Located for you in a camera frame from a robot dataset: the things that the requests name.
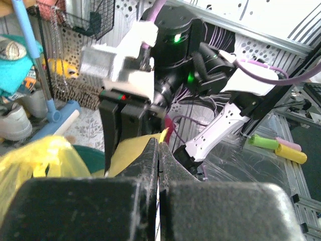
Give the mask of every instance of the black cable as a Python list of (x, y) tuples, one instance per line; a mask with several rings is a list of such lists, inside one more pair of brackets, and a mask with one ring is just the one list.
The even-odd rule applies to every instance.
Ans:
[(305, 104), (305, 101), (304, 101), (304, 100), (302, 100), (302, 101), (293, 101), (293, 102), (290, 102), (290, 103), (285, 103), (285, 104), (277, 105), (277, 106), (275, 106), (273, 109), (275, 109), (275, 108), (280, 108), (280, 107), (285, 107), (285, 106), (302, 105), (302, 104)]
[(50, 77), (50, 69), (49, 69), (48, 56), (47, 56), (47, 51), (46, 51), (44, 30), (42, 28), (42, 22), (41, 22), (42, 20), (41, 20), (41, 15), (40, 15), (40, 11), (39, 11), (38, 6), (36, 6), (36, 12), (37, 12), (38, 26), (39, 26), (39, 32), (40, 32), (40, 38), (41, 38), (41, 45), (44, 50), (44, 57), (45, 57), (45, 62), (46, 62), (46, 71), (47, 71), (47, 75), (48, 75), (49, 90), (50, 90), (50, 94), (51, 94), (52, 99), (55, 99), (54, 90), (52, 87), (52, 82), (51, 82), (51, 77)]

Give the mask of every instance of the yellow object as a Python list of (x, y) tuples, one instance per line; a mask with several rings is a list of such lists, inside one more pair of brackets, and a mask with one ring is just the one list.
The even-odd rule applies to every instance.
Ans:
[(169, 131), (169, 128), (166, 128), (165, 130), (162, 131), (160, 138), (159, 138), (160, 143), (165, 140), (165, 137), (166, 137), (168, 131)]
[(299, 152), (282, 144), (279, 144), (279, 147), (274, 152), (280, 157), (289, 159), (299, 164), (303, 164), (307, 160), (307, 156), (305, 153)]
[(48, 64), (51, 72), (55, 72), (55, 64), (57, 65), (57, 74), (63, 75), (62, 66), (64, 66), (65, 77), (77, 79), (79, 76), (78, 70), (76, 67), (70, 65), (67, 61), (57, 59), (48, 59)]
[(91, 177), (76, 150), (59, 136), (45, 137), (0, 157), (0, 226), (20, 186), (32, 177), (46, 176)]
[(167, 132), (168, 129), (165, 129), (162, 133), (135, 137), (119, 143), (111, 158), (107, 177), (115, 177), (135, 161), (135, 159), (143, 152), (150, 138), (156, 138), (159, 142), (163, 142)]

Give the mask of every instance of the green led light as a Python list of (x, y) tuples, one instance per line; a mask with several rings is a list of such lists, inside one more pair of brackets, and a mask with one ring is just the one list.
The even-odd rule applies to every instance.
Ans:
[(187, 77), (187, 83), (191, 84), (194, 82), (194, 74), (192, 72), (189, 73), (189, 76)]
[(181, 36), (181, 34), (176, 34), (174, 37), (174, 43), (178, 43), (182, 39)]

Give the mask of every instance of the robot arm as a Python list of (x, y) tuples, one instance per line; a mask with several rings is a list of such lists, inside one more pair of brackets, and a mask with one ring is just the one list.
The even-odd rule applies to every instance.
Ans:
[[(137, 23), (117, 48), (91, 48), (103, 53), (101, 57), (94, 56), (93, 61), (107, 70), (103, 74), (105, 90), (100, 94), (99, 106), (105, 136), (106, 171), (120, 141), (162, 130), (165, 114), (182, 84), (201, 95), (217, 94), (222, 90), (233, 91), (222, 113), (174, 154), (193, 173), (226, 135), (250, 119), (268, 113), (270, 109), (263, 108), (259, 114), (253, 115), (256, 109), (260, 109), (260, 104), (264, 103), (266, 93), (273, 89), (273, 85), (258, 84), (258, 81), (242, 75), (243, 72), (232, 64), (233, 56), (224, 52), (220, 54), (201, 43), (203, 22), (184, 7), (164, 6), (161, 9), (155, 21), (158, 27), (156, 43), (149, 49), (150, 57), (146, 61), (146, 51), (140, 48), (138, 52), (137, 49), (142, 42), (147, 41), (152, 45), (153, 39), (146, 36), (146, 39), (134, 41), (133, 46), (128, 44), (144, 24)], [(148, 65), (150, 59), (154, 59), (154, 72)], [(267, 73), (276, 76), (272, 70), (255, 65), (251, 68), (252, 72), (262, 76)]]

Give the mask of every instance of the yellow paper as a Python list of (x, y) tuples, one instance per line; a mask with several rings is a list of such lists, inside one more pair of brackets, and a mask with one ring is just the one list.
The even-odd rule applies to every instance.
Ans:
[(150, 138), (156, 138), (158, 141), (161, 133), (146, 135), (126, 139), (119, 143), (114, 155), (111, 158), (111, 164), (107, 177), (115, 177), (122, 170), (128, 167), (143, 152)]

